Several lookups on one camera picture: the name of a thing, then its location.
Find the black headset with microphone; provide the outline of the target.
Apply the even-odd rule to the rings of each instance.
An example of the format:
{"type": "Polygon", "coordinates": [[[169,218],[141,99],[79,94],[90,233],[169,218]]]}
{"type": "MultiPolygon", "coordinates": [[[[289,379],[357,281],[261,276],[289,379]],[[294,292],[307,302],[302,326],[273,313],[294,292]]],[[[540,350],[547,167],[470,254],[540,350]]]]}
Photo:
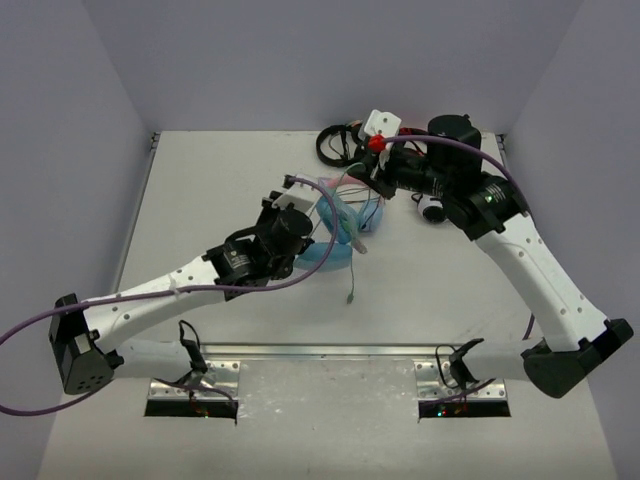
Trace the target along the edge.
{"type": "Polygon", "coordinates": [[[332,168],[347,168],[359,162],[365,154],[363,141],[359,138],[362,120],[346,124],[330,125],[316,137],[316,157],[332,168]]]}

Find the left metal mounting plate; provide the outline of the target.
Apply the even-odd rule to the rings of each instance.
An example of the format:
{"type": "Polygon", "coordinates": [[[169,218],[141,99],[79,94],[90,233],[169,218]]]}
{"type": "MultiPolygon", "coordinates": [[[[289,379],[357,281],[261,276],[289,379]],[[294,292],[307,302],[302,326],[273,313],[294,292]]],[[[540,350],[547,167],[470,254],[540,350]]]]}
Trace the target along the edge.
{"type": "Polygon", "coordinates": [[[238,398],[242,362],[239,359],[208,357],[207,372],[199,380],[190,380],[189,388],[169,386],[158,380],[149,384],[149,401],[188,401],[192,395],[199,401],[225,401],[238,398]]]}

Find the aluminium table edge rail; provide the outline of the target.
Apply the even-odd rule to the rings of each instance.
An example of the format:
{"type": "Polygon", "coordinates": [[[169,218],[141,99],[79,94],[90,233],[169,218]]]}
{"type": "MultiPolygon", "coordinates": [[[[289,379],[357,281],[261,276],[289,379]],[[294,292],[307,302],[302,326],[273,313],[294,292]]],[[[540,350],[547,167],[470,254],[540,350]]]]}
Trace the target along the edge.
{"type": "Polygon", "coordinates": [[[204,354],[222,358],[422,358],[435,353],[436,344],[348,344],[348,343],[203,343],[204,354]]]}

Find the light blue headphones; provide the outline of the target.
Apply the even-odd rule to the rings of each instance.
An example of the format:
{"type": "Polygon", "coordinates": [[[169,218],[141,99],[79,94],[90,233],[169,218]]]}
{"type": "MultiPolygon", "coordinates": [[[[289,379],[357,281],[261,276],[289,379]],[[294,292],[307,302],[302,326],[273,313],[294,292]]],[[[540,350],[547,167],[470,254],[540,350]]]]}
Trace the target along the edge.
{"type": "MultiPolygon", "coordinates": [[[[319,217],[320,222],[328,230],[330,234],[334,231],[333,214],[326,198],[321,197],[316,204],[315,211],[319,217]]],[[[367,248],[362,240],[363,235],[373,234],[374,232],[361,232],[358,236],[353,235],[350,243],[343,245],[337,241],[337,234],[331,252],[327,259],[319,267],[318,272],[333,272],[337,270],[346,269],[350,266],[353,253],[366,254],[367,248]]],[[[316,267],[323,258],[327,248],[329,246],[327,242],[315,242],[309,247],[303,254],[299,255],[294,261],[294,267],[299,270],[310,271],[316,267]]]]}

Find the white black headphones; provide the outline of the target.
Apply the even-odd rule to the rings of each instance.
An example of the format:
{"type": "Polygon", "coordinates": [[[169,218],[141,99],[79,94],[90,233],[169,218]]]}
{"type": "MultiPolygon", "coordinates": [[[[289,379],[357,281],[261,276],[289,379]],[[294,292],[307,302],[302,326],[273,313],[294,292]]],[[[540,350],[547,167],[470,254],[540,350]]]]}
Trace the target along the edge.
{"type": "Polygon", "coordinates": [[[445,222],[441,200],[426,194],[414,193],[411,195],[417,207],[418,214],[429,224],[439,225],[445,222]]]}

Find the metal mounting plate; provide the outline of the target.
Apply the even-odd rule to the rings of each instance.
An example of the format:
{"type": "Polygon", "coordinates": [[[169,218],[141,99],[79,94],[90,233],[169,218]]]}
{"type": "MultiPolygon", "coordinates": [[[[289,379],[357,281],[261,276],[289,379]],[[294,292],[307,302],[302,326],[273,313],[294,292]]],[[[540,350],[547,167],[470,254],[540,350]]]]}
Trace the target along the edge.
{"type": "Polygon", "coordinates": [[[149,401],[188,401],[192,395],[199,401],[225,401],[238,398],[242,362],[239,359],[208,357],[207,372],[199,380],[190,380],[189,388],[169,386],[158,380],[149,384],[149,401]]]}
{"type": "Polygon", "coordinates": [[[456,387],[449,374],[449,364],[444,362],[438,367],[434,357],[414,360],[414,374],[419,399],[428,401],[456,401],[466,398],[468,401],[507,400],[507,389],[502,380],[481,381],[468,385],[466,396],[456,387]]]}

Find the pink blue cat-ear headphones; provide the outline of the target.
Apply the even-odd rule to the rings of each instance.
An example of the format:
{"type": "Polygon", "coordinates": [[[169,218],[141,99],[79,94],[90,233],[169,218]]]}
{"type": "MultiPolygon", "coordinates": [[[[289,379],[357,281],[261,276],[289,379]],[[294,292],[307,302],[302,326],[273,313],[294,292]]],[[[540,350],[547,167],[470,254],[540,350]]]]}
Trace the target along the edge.
{"type": "Polygon", "coordinates": [[[384,212],[385,199],[375,190],[349,175],[340,178],[320,177],[319,182],[329,193],[333,193],[340,222],[337,234],[340,244],[346,245],[351,242],[353,235],[358,236],[361,232],[371,233],[378,228],[384,212]],[[358,211],[343,199],[349,189],[367,192],[366,199],[355,200],[361,204],[358,211]]]}

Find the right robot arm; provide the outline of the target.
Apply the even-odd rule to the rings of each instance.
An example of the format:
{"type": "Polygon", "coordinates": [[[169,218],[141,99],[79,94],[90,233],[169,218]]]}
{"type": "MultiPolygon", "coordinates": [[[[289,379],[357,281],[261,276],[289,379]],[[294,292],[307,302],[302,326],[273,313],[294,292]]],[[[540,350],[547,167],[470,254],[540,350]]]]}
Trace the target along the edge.
{"type": "Polygon", "coordinates": [[[445,217],[503,272],[542,337],[518,343],[473,339],[453,350],[450,372],[465,389],[501,378],[532,383],[561,398],[626,342],[634,331],[588,300],[551,253],[528,202],[506,169],[481,149],[482,135],[466,115],[440,115],[423,135],[401,134],[401,119],[373,110],[360,128],[364,167],[356,178],[385,199],[397,191],[432,194],[445,217]]]}

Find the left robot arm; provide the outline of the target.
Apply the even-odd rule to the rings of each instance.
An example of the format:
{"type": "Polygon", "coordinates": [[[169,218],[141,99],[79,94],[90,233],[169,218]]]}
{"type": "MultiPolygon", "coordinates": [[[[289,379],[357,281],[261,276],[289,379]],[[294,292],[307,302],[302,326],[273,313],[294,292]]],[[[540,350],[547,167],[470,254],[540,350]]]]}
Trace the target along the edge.
{"type": "Polygon", "coordinates": [[[310,218],[293,208],[263,211],[259,223],[165,275],[121,293],[59,298],[49,330],[63,390],[94,392],[115,378],[150,377],[197,386],[208,371],[198,343],[156,342],[139,334],[190,310],[228,302],[287,278],[307,246],[310,218]]]}

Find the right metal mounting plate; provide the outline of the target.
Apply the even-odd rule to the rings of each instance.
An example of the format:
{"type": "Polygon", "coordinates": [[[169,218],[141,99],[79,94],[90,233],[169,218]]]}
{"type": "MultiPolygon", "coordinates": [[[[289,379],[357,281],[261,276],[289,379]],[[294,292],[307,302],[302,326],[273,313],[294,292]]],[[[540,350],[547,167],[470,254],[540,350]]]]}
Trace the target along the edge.
{"type": "Polygon", "coordinates": [[[466,398],[468,401],[507,400],[507,389],[502,380],[481,381],[468,385],[466,396],[456,387],[449,374],[449,364],[444,362],[438,367],[434,357],[414,360],[414,374],[419,399],[428,401],[456,401],[466,398]]]}

